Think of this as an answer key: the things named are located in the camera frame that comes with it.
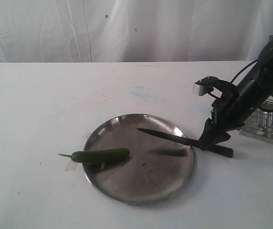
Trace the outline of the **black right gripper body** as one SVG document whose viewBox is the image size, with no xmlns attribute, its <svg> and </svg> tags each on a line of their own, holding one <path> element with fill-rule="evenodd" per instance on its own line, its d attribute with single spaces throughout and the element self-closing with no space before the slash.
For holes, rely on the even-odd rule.
<svg viewBox="0 0 273 229">
<path fill-rule="evenodd" d="M 214 130 L 234 130 L 244 125 L 253 113 L 250 92 L 253 80 L 243 80 L 238 86 L 224 80 L 217 80 L 213 86 L 222 92 L 213 104 L 211 116 Z"/>
</svg>

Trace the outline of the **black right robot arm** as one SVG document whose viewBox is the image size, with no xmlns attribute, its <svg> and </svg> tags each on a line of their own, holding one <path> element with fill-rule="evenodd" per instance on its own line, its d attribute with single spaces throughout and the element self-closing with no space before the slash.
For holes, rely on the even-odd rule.
<svg viewBox="0 0 273 229">
<path fill-rule="evenodd" d="M 214 89 L 222 95 L 213 102 L 211 118 L 205 122 L 199 138 L 201 150 L 229 140 L 228 132 L 244 126 L 248 117 L 273 94 L 273 39 L 239 84 L 207 76 L 193 85 L 193 92 L 199 96 L 210 94 Z"/>
</svg>

